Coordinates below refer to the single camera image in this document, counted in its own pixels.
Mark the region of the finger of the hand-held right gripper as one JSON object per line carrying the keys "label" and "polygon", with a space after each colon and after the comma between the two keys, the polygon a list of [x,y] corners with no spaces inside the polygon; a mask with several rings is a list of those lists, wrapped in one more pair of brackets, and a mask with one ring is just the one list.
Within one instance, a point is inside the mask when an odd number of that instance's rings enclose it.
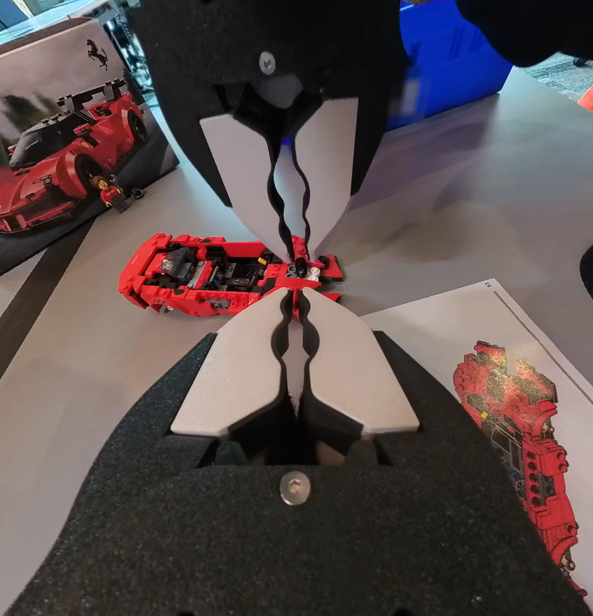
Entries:
{"label": "finger of the hand-held right gripper", "polygon": [[305,183],[302,217],[310,260],[344,214],[352,192],[357,97],[324,101],[293,139],[294,165]]}
{"label": "finger of the hand-held right gripper", "polygon": [[277,257],[293,260],[292,237],[271,199],[267,139],[230,114],[202,119],[200,126],[235,215]]}

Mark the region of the instruction booklet with car print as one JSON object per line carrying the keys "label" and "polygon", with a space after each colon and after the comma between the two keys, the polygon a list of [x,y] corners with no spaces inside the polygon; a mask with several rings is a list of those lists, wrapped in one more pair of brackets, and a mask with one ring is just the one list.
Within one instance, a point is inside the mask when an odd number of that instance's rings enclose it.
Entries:
{"label": "instruction booklet with car print", "polygon": [[593,613],[593,386],[495,279],[362,320],[460,401]]}

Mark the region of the toy car printed box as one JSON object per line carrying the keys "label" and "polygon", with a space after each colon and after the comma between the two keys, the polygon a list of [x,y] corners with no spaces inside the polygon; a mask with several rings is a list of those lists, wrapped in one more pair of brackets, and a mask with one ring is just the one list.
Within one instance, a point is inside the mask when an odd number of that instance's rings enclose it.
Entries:
{"label": "toy car printed box", "polygon": [[101,24],[79,17],[0,45],[0,276],[179,162]]}

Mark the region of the blue plastic bin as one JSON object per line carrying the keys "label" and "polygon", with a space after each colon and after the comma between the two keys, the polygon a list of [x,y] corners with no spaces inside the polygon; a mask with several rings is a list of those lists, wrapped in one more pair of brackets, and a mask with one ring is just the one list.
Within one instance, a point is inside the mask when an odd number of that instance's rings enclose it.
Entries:
{"label": "blue plastic bin", "polygon": [[477,27],[462,18],[454,1],[426,3],[423,9],[412,1],[401,11],[395,1],[314,1],[312,5],[315,9],[339,8],[340,17],[353,21],[356,27],[369,21],[374,38],[377,27],[388,24],[386,15],[375,19],[376,10],[391,8],[397,25],[391,26],[393,32],[386,32],[390,37],[377,42],[394,42],[400,35],[403,45],[398,63],[382,54],[377,59],[383,66],[375,70],[366,63],[359,66],[365,53],[353,54],[356,31],[331,35],[337,46],[335,56],[314,60],[303,74],[295,72],[300,86],[320,86],[320,96],[328,100],[317,108],[317,116],[299,117],[290,125],[288,132],[297,141],[301,129],[310,129],[312,120],[321,122],[322,112],[329,112],[328,122],[339,132],[347,130],[337,143],[358,154],[362,130],[357,127],[357,115],[366,102],[359,102],[357,94],[365,94],[367,86],[378,85],[369,94],[377,115],[375,130],[380,131],[387,115],[387,95],[390,119],[386,123],[394,128],[494,94],[508,77],[510,62],[493,50]]}

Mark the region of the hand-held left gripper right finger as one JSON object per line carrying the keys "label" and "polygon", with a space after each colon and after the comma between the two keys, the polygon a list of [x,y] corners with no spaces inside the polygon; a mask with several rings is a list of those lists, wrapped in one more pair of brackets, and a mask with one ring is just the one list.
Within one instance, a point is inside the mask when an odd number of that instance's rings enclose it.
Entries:
{"label": "hand-held left gripper right finger", "polygon": [[418,417],[370,327],[310,288],[299,292],[299,309],[308,355],[300,416],[314,440],[417,431]]}

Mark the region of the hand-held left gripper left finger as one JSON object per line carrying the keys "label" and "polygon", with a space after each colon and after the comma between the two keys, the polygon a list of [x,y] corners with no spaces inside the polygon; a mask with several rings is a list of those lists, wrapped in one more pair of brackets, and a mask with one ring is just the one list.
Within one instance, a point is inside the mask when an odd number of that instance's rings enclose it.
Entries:
{"label": "hand-held left gripper left finger", "polygon": [[218,332],[171,425],[178,435],[226,437],[287,395],[291,291],[279,288]]}

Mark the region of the person's right forearm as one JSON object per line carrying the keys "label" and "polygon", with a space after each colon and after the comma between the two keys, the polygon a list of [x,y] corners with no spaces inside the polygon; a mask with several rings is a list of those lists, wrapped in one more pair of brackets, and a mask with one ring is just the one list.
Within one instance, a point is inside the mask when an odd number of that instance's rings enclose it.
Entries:
{"label": "person's right forearm", "polygon": [[560,52],[593,60],[593,1],[456,1],[503,58],[534,66]]}

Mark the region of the red toy brick car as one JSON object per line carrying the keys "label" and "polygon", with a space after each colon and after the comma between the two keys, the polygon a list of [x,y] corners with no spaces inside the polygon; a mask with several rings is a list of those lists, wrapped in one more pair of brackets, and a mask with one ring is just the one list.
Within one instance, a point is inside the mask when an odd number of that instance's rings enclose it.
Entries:
{"label": "red toy brick car", "polygon": [[233,317],[272,291],[287,288],[292,319],[298,321],[298,291],[311,288],[337,302],[341,294],[328,286],[343,281],[343,272],[332,254],[309,260],[303,238],[293,235],[292,246],[296,258],[307,259],[307,278],[296,277],[294,263],[277,257],[260,241],[155,234],[124,268],[118,291],[132,304],[157,313]]}

